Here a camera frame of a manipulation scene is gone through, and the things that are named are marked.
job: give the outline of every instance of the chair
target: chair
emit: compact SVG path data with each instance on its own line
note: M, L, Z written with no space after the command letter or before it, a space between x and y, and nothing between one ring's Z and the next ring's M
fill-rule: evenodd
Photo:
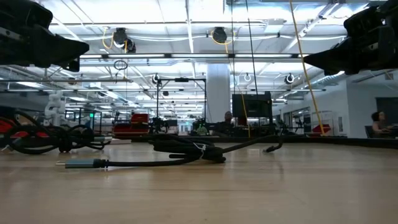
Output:
M372 126L365 126L365 132L368 138L373 138L374 137L374 131Z

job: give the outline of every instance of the ceiling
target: ceiling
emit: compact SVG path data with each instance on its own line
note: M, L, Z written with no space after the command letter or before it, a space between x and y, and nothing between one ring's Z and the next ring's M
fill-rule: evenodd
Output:
M50 31L69 39L84 41L90 45L87 54L123 54L124 50L112 43L111 34L117 27L125 27L128 36L137 47L137 54L297 54L299 48L295 41L295 26L288 1L249 0L248 12L246 2L234 0L41 0L37 1L50 11L54 19ZM344 4L328 4L327 1L295 1L294 15L297 30L301 33L302 52L311 54L327 50L337 44L346 35L344 20L366 7L366 1L344 1ZM230 40L234 33L234 41L227 45L216 44L210 34L215 27L224 27ZM154 74L160 78L206 78L207 65L220 63L212 58L200 60L175 60L172 58L130 59L127 70L118 71L113 67L115 60L81 59L81 69L78 73L58 70L52 67L47 70L47 77L52 79L77 78L93 80L90 82L69 85L68 83L44 84L43 88L90 89L93 86L101 89L155 89L152 84ZM297 60L256 60L253 68L251 60L223 61L231 65L231 74L235 75L237 87L254 88L253 75L256 74L258 88L290 89L305 86L303 83L303 67ZM320 78L322 71L306 65L310 78ZM14 68L15 75L21 68ZM28 67L27 80L45 77L45 70ZM118 77L126 77L131 82L109 81ZM296 78L292 86L284 83L287 74ZM197 83L170 82L166 88L191 88L197 91L170 92L168 97L178 99L203 98L203 92ZM135 108L151 108L155 103L155 92L139 91L117 92L114 100L104 98L94 92L74 93L76 96L88 99L91 103L128 102ZM284 93L275 92L274 98L280 98ZM171 113L168 106L161 114ZM202 105L177 114L200 114Z

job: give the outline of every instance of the woman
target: woman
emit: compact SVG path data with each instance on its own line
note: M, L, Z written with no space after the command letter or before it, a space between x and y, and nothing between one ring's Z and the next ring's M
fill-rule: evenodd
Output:
M386 125L386 115L383 111L372 114L373 125L372 129L375 134L389 133L391 126Z

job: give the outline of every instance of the white robot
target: white robot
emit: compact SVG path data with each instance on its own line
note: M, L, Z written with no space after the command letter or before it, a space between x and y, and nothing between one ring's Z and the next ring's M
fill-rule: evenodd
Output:
M65 114L65 102L61 100L62 91L55 91L55 93L50 94L49 103L44 109L44 126L60 126L64 121Z

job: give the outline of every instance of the wall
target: wall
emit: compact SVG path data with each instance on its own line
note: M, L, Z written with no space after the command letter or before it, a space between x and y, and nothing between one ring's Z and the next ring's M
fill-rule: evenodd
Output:
M49 96L40 96L36 93L27 93L26 97L19 93L1 93L0 106L19 108L25 110L44 111L49 101Z
M346 80L340 81L336 86L327 86L326 91L314 92L315 99L317 101L319 111L332 111L333 112L333 127L335 135L348 135L350 131L350 126L348 122L348 99L347 99L347 89ZM311 94L306 94L304 100L291 100L287 102L287 105L275 106L272 109L272 114L275 116L281 114L283 119L283 114L286 112L291 112L294 110L299 110L302 108L310 107L310 112L315 112L315 107L313 105ZM338 130L338 117L343 118L343 132Z
M377 97L398 97L397 80L385 80L384 76L371 78L365 82L352 83L350 77L347 84L349 104L349 125L351 138L366 138L365 125L372 125L371 114L377 111Z

